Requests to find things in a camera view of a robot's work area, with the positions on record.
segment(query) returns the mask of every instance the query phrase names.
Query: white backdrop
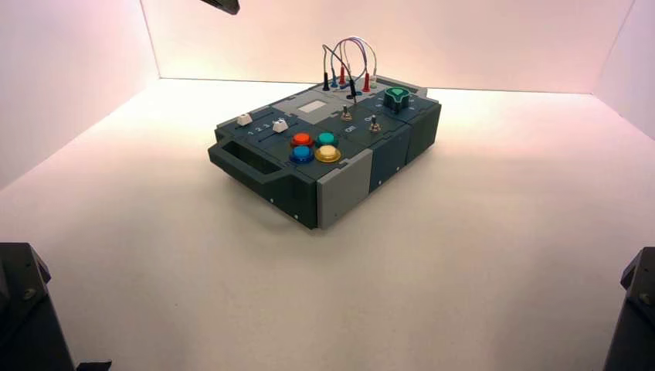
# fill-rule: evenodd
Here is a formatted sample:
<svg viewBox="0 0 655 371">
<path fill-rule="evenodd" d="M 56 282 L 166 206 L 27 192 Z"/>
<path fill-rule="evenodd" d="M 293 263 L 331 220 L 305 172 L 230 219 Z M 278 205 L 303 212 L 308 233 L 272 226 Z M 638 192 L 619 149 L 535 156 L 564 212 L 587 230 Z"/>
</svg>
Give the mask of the white backdrop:
<svg viewBox="0 0 655 371">
<path fill-rule="evenodd" d="M 163 77 L 318 81 L 356 34 L 379 72 L 428 87 L 588 93 L 631 0 L 143 0 Z"/>
<path fill-rule="evenodd" d="M 157 77 L 138 0 L 1 0 L 0 189 Z"/>
<path fill-rule="evenodd" d="M 159 81 L 0 192 L 0 240 L 49 265 L 77 359 L 602 369 L 620 273 L 655 243 L 655 142 L 589 95 L 433 90 L 436 145 L 309 232 L 205 150 L 216 122 L 301 89 Z"/>
<path fill-rule="evenodd" d="M 594 94 L 655 139 L 655 2 L 636 0 Z"/>
</svg>

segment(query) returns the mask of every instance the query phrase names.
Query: teal button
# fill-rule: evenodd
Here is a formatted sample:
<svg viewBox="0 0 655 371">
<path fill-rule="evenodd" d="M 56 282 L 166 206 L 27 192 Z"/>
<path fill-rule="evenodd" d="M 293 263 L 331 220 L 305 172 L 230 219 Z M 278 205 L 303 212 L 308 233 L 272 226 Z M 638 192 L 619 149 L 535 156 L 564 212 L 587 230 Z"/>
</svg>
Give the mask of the teal button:
<svg viewBox="0 0 655 371">
<path fill-rule="evenodd" d="M 332 133 L 320 133 L 318 135 L 318 147 L 321 147 L 322 145 L 333 145 L 334 147 L 337 146 L 337 139 Z"/>
</svg>

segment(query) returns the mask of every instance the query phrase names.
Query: red button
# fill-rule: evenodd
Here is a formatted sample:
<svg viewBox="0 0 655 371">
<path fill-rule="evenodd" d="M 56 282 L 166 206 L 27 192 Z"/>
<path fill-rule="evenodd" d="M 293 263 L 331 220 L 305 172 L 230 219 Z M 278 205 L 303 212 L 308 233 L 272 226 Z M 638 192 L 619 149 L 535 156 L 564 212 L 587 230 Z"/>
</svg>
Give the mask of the red button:
<svg viewBox="0 0 655 371">
<path fill-rule="evenodd" d="M 314 140 L 307 133 L 298 133 L 291 138 L 291 146 L 297 147 L 298 145 L 306 145 L 311 147 L 314 145 Z"/>
</svg>

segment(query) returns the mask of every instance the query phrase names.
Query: blue button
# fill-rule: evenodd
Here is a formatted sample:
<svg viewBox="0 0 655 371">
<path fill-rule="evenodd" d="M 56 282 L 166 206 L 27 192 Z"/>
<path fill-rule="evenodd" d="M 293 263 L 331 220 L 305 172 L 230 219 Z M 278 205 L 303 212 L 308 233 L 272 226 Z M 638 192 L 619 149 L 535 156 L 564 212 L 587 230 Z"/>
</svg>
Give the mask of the blue button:
<svg viewBox="0 0 655 371">
<path fill-rule="evenodd" d="M 314 159 L 314 153 L 306 145 L 299 145 L 291 151 L 290 159 L 297 164 L 306 164 Z"/>
</svg>

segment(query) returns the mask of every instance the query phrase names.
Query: screw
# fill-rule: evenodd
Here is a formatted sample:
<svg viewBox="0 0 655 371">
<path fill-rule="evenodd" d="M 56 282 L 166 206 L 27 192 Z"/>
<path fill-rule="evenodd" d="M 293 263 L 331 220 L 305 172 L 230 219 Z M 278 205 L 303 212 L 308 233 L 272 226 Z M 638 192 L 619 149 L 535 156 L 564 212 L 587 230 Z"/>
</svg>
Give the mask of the screw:
<svg viewBox="0 0 655 371">
<path fill-rule="evenodd" d="M 22 300 L 28 301 L 29 299 L 34 298 L 34 295 L 36 295 L 36 290 L 33 288 L 28 288 L 25 290 L 25 292 L 22 293 Z"/>
<path fill-rule="evenodd" d="M 648 295 L 645 292 L 642 293 L 642 294 L 639 294 L 639 300 L 641 300 L 642 303 L 644 303 L 645 305 L 648 305 L 649 307 L 652 306 L 652 305 L 655 305 L 655 301 L 653 301 L 653 299 L 650 297 L 650 295 Z"/>
</svg>

